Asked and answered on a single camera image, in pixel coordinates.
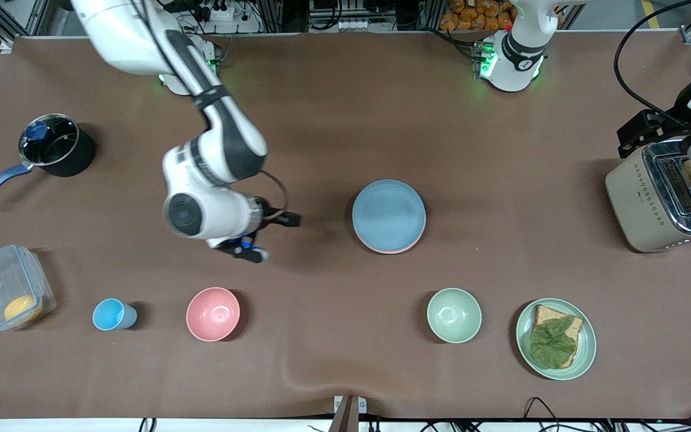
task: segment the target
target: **container lid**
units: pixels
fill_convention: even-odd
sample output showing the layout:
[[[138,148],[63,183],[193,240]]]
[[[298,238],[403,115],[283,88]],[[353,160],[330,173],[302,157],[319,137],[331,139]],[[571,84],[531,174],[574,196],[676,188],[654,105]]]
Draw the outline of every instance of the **container lid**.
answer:
[[[64,159],[79,141],[79,126],[63,114],[47,114],[31,121],[21,134],[17,149],[23,159],[37,166]]]
[[[0,249],[0,331],[19,326],[41,312],[44,275],[28,249]]]

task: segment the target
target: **toaster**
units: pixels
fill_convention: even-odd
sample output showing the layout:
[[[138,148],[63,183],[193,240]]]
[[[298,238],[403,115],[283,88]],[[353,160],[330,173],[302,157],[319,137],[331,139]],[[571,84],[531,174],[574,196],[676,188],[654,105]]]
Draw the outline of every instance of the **toaster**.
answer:
[[[664,140],[638,148],[604,181],[617,221],[637,251],[691,243],[691,181],[679,143]]]

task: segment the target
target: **white robotic arm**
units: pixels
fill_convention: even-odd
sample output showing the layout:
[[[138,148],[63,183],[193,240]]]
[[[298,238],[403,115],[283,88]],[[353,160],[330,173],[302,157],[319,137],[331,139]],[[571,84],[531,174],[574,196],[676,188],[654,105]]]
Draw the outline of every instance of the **white robotic arm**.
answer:
[[[503,91],[524,90],[540,71],[548,41],[559,18],[556,5],[582,5],[591,0],[511,0],[518,10],[510,32],[498,30],[485,39],[492,44],[489,58],[482,61],[480,76]]]
[[[131,74],[171,74],[194,98],[208,129],[164,156],[164,216],[182,237],[253,262],[267,253],[254,235],[267,224],[297,226],[299,216],[232,191],[235,181],[261,172],[266,141],[181,32],[175,18],[150,0],[73,0],[98,54]],[[250,237],[251,241],[242,241]]]

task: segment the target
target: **pink bowl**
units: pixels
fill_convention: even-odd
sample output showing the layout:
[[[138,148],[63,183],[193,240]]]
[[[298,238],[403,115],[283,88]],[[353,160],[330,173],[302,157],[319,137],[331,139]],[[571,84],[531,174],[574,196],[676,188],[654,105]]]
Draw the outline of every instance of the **pink bowl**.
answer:
[[[208,288],[188,304],[186,324],[200,341],[214,342],[231,334],[239,323],[239,301],[226,288]]]

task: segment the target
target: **lettuce leaf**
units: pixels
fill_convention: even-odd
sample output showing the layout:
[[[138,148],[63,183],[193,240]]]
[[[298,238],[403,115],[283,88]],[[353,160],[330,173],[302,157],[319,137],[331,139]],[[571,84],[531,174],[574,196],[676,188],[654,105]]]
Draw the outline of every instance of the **lettuce leaf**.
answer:
[[[570,360],[578,344],[564,332],[574,317],[554,318],[536,326],[530,334],[530,355],[540,366],[559,369]]]

